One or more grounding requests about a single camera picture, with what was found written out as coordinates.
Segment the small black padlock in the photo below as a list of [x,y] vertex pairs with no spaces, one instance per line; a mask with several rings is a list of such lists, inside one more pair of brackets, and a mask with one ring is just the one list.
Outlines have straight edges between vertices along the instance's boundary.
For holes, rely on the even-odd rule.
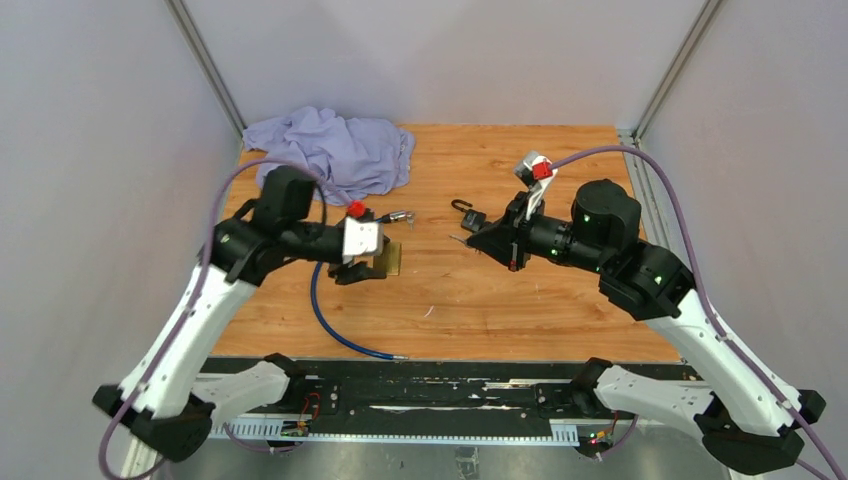
[[482,211],[475,210],[471,203],[462,199],[454,199],[451,201],[451,206],[463,214],[460,222],[462,229],[476,233],[487,224],[487,215]]

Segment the brass padlock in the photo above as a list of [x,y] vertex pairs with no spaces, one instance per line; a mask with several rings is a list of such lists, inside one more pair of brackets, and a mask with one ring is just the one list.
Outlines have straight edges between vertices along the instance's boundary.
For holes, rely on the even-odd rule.
[[372,267],[386,276],[398,276],[401,272],[402,247],[401,242],[386,242],[381,253],[373,258]]

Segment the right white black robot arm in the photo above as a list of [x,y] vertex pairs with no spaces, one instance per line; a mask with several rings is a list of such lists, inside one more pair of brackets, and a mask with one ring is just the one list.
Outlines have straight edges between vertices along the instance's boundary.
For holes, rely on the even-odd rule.
[[467,245],[512,271],[538,256],[596,273],[601,294],[666,338],[705,382],[685,387],[593,358],[571,382],[580,414],[594,417],[607,408],[660,422],[746,475],[798,461],[800,425],[820,418],[824,399],[765,368],[752,371],[738,357],[729,328],[702,306],[691,270],[670,250],[640,238],[640,204],[621,186],[608,179],[582,185],[567,221],[547,216],[528,192],[518,193],[494,221],[469,206],[462,211]]

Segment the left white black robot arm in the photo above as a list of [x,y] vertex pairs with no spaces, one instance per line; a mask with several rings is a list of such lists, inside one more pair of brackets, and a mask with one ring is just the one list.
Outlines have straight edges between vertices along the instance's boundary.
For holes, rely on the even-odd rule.
[[339,285],[383,277],[368,261],[389,239],[368,208],[350,204],[335,225],[309,220],[314,196],[327,192],[305,168],[275,162],[257,198],[228,219],[211,219],[187,290],[154,344],[121,382],[94,395],[113,426],[181,462],[242,414],[269,405],[293,413],[304,405],[304,371],[280,354],[207,385],[196,378],[225,328],[276,270],[303,260],[329,265]]

